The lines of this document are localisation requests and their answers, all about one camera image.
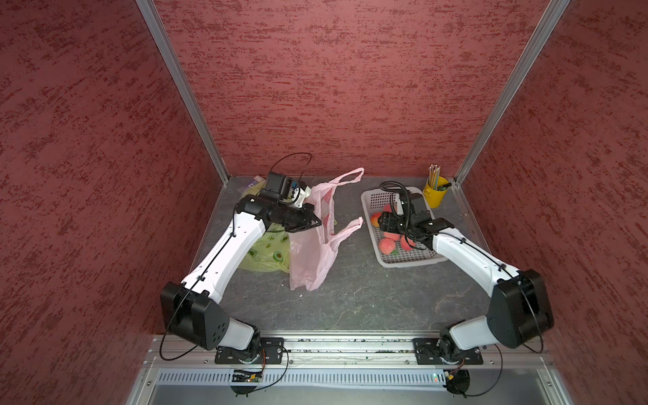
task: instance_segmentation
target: robotic arm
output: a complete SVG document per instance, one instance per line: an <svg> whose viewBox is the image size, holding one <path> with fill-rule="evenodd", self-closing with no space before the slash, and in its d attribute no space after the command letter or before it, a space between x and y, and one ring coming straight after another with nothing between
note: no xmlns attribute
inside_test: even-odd
<svg viewBox="0 0 648 405"><path fill-rule="evenodd" d="M501 343L512 349L552 328L553 316L544 281L533 270L520 271L469 241L444 218L432 219L421 194L385 182L381 189L395 198L393 212L382 213L385 232L406 235L447 257L471 276L491 297L485 316L444 328L436 354L448 363L461 361L466 351Z"/></svg>
<svg viewBox="0 0 648 405"><path fill-rule="evenodd" d="M167 283L162 290L167 332L207 350L227 346L241 351L243 358L253 358L259 348L258 329L231 319L218 304L243 257L270 224L281 224L287 232L321 225L314 206L304 203L309 195L310 187L302 181L270 172L258 196L243 197L227 230L198 267L180 285Z"/></svg>

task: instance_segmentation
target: black mounting plate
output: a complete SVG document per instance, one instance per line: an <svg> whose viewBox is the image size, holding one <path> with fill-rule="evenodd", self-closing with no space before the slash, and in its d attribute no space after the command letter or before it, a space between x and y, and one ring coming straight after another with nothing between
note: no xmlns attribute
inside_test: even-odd
<svg viewBox="0 0 648 405"><path fill-rule="evenodd" d="M444 362L441 357L430 356L426 351L421 350L421 346L435 347L437 345L438 339L428 339L428 338L416 338L411 340L414 343L414 354L416 355L416 362L419 365L452 365ZM484 364L484 359L481 357L481 350L475 348L474 351L467 351L466 357L464 357L464 365L474 364L481 365Z"/></svg>
<svg viewBox="0 0 648 405"><path fill-rule="evenodd" d="M266 351L266 364L281 364L281 358L283 357L283 349L280 346L283 346L283 338L264 338L261 337L261 347L265 347ZM261 356L252 361L251 363L242 363L238 358L232 355L232 352L236 349L231 347L218 346L216 350L216 357L214 358L214 363L216 364L233 364L233 365L253 365L261 364Z"/></svg>

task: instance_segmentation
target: yellow pencil cup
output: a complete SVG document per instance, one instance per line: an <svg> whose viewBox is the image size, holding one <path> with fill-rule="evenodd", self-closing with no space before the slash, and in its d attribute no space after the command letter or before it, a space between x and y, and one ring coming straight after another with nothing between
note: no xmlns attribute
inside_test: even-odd
<svg viewBox="0 0 648 405"><path fill-rule="evenodd" d="M450 182L441 176L439 176L439 184L438 187L443 187L446 184L449 184ZM432 189L432 187L429 184L425 184L425 188L423 189L423 196L425 197L425 200L428 202L428 205L430 208L439 208L439 205L441 205L441 200L443 200L443 196L445 195L446 191L436 191Z"/></svg>

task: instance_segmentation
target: white plastic basket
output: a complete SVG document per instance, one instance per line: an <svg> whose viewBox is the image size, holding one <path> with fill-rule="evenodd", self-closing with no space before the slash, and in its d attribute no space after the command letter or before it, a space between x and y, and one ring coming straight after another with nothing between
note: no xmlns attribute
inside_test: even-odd
<svg viewBox="0 0 648 405"><path fill-rule="evenodd" d="M416 187L407 187L410 192L423 194L421 190ZM378 250L378 243L381 239L384 238L382 231L379 228L371 225L371 215L373 213L382 212L382 209L385 205L389 204L391 195L393 193L383 191L380 189L368 190L362 193L362 209L365 213L365 219L367 220L367 227L369 228L369 236L371 237L371 243L373 244L373 251L376 253L376 259L383 267L414 267L414 266L424 266L426 264L434 264L438 262L443 262L448 260L446 257L441 256L434 250L425 249L425 250L411 250L404 251L400 246L400 242L396 242L396 250L390 255L383 255L380 250ZM425 203L428 211L434 218L434 214L430 210L428 203ZM416 243L418 248L425 248L420 242Z"/></svg>

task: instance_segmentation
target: peach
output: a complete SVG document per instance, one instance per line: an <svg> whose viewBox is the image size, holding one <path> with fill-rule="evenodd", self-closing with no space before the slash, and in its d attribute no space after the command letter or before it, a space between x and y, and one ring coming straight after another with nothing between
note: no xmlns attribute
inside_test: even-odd
<svg viewBox="0 0 648 405"><path fill-rule="evenodd" d="M380 227L380 225L378 224L378 218L380 218L381 214L382 213L371 214L371 225L375 226L376 228Z"/></svg>
<svg viewBox="0 0 648 405"><path fill-rule="evenodd" d="M400 246L403 248L404 251L414 250L414 248L411 247L410 245L416 246L416 244L414 243L414 241L412 239L410 239L410 238L406 237L405 235L403 235L400 238Z"/></svg>
<svg viewBox="0 0 648 405"><path fill-rule="evenodd" d="M378 250L380 250L383 255L389 255L391 252L396 250L396 242L394 242L393 239L381 239L378 243Z"/></svg>
<svg viewBox="0 0 648 405"><path fill-rule="evenodd" d="M398 233L383 232L386 238L393 240L394 242L400 240L400 235Z"/></svg>

